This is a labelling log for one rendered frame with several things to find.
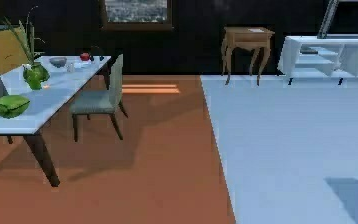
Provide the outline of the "white television stand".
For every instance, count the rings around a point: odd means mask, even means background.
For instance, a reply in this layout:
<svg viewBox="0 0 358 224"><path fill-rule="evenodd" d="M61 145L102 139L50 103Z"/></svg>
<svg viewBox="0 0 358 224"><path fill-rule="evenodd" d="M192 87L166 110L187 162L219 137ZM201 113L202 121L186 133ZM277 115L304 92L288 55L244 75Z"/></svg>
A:
<svg viewBox="0 0 358 224"><path fill-rule="evenodd" d="M358 79L358 34L286 36L278 70L294 79Z"/></svg>

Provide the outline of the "wooden side table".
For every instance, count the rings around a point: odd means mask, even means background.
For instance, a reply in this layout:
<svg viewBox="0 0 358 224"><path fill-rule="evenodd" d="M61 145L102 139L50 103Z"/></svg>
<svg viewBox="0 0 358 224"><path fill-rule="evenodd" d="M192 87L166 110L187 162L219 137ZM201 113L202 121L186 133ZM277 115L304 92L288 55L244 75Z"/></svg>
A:
<svg viewBox="0 0 358 224"><path fill-rule="evenodd" d="M248 29L258 28L265 32L254 33ZM263 51L263 57L259 65L257 74L257 85L260 85L260 78L264 68L266 67L271 54L271 38L275 34L264 27L225 27L225 35L221 43L221 59L222 59L222 74L227 74L225 84L228 85L231 78L231 59L232 53L236 48L254 51L249 66L249 74L253 74L254 64L259 56L260 51Z"/></svg>

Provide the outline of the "house plant in green vase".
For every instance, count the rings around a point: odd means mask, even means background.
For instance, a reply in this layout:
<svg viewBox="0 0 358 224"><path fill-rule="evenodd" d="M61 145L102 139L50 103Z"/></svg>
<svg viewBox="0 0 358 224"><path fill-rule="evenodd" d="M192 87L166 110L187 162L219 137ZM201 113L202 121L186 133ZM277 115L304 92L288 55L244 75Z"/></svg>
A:
<svg viewBox="0 0 358 224"><path fill-rule="evenodd" d="M35 36L35 27L30 20L31 12L36 8L37 6L33 6L27 13L26 21L22 22L19 20L17 27L6 17L3 18L2 22L19 42L27 58L27 62L22 65L24 81L32 90L41 90L42 83L47 81L50 75L48 70L40 62L36 61L40 53L35 51L35 41L44 42L43 39Z"/></svg>

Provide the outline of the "green lettuce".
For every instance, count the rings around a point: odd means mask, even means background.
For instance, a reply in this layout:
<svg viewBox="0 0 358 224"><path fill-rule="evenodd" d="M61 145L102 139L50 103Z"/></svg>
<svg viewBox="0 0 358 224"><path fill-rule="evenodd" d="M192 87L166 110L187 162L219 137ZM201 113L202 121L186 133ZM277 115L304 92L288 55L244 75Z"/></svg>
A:
<svg viewBox="0 0 358 224"><path fill-rule="evenodd" d="M21 95L0 97L0 116L11 119L21 115L30 105L30 100Z"/></svg>

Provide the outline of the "grey bowl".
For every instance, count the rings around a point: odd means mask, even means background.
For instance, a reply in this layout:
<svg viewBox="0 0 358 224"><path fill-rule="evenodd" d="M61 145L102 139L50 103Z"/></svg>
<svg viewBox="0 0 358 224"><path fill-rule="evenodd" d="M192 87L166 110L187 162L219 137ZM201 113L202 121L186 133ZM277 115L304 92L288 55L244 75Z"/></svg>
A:
<svg viewBox="0 0 358 224"><path fill-rule="evenodd" d="M66 57L52 57L49 59L49 62L56 68L62 68L66 65Z"/></svg>

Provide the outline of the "white dining table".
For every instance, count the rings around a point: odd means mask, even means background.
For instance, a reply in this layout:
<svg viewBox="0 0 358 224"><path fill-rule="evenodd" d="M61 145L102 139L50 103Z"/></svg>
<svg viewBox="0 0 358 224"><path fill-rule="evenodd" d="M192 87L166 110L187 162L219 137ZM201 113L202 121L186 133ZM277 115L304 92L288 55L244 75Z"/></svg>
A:
<svg viewBox="0 0 358 224"><path fill-rule="evenodd" d="M95 56L93 61L82 62L78 56L68 56L67 62L74 64L74 72L68 72L66 68L55 68L50 64L50 59L51 56L37 59L50 74L50 78L45 82L48 85L46 89L32 90L24 81L22 66L1 75L0 80L7 93L27 97L30 105L20 116L11 119L0 117L0 136L22 136L50 185L57 187L60 181L40 129L111 57L105 56L100 60L99 56Z"/></svg>

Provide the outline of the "grey green dining chair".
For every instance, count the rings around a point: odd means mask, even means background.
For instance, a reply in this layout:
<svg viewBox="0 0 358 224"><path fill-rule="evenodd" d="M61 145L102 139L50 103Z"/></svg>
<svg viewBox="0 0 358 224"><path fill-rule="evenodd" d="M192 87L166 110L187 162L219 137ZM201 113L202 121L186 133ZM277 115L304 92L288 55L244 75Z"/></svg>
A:
<svg viewBox="0 0 358 224"><path fill-rule="evenodd" d="M128 116L122 101L123 84L123 55L119 55L111 67L108 90L82 91L72 102L69 112L72 117L73 138L78 141L78 116L91 114L107 114L120 140L123 135L118 126L115 112L120 109Z"/></svg>

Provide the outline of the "framed wall picture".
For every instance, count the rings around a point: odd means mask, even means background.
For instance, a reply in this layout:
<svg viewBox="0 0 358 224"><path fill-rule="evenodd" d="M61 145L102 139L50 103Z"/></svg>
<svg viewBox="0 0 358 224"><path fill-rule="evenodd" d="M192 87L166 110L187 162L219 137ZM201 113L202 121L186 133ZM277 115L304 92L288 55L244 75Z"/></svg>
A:
<svg viewBox="0 0 358 224"><path fill-rule="evenodd" d="M173 29L172 0L98 0L102 29L169 31Z"/></svg>

